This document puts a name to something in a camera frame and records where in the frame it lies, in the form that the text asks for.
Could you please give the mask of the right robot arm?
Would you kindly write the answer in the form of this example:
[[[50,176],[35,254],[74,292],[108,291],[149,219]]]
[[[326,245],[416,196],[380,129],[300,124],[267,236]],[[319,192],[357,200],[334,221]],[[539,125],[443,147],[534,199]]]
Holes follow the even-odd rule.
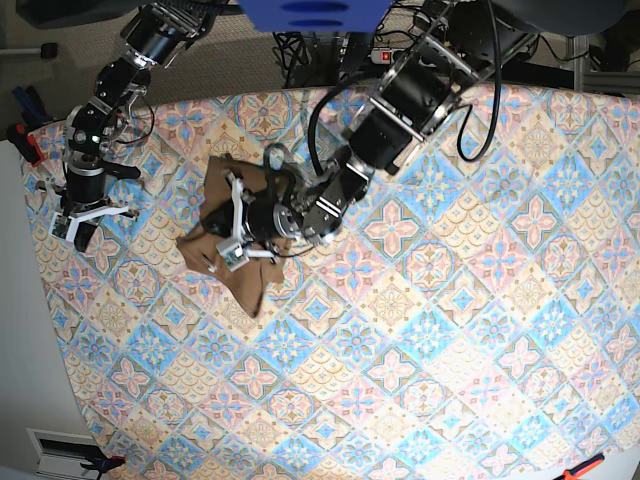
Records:
[[[104,217],[138,217],[135,208],[109,196],[117,181],[141,181],[138,168],[110,160],[117,146],[135,145],[150,136],[122,137],[133,119],[132,106],[145,98],[151,69],[170,62],[178,49],[187,49],[208,34],[228,5],[227,1],[154,1],[140,7],[123,28],[126,51],[100,71],[93,96],[65,120],[65,184],[39,184],[59,201],[50,227],[53,236],[83,253]]]

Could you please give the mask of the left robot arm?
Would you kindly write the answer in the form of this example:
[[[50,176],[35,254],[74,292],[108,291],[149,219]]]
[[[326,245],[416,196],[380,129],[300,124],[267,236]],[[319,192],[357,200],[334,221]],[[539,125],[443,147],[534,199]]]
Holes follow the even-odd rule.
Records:
[[[488,77],[494,80],[494,92],[501,92],[503,63],[537,31],[525,20],[526,12],[520,1],[451,1],[383,75],[360,73],[333,87],[309,120],[307,143],[316,174],[311,185],[290,165],[273,167],[273,154],[288,152],[281,143],[264,150],[263,187],[250,186],[239,169],[225,168],[230,198],[200,224],[220,237],[216,250],[228,269],[284,257],[280,240],[310,247],[330,243],[349,206],[367,193],[374,174],[395,175],[400,155],[411,143],[424,143],[458,110],[463,93]],[[366,80],[375,85],[346,129],[345,145],[320,162],[315,134],[321,110]]]

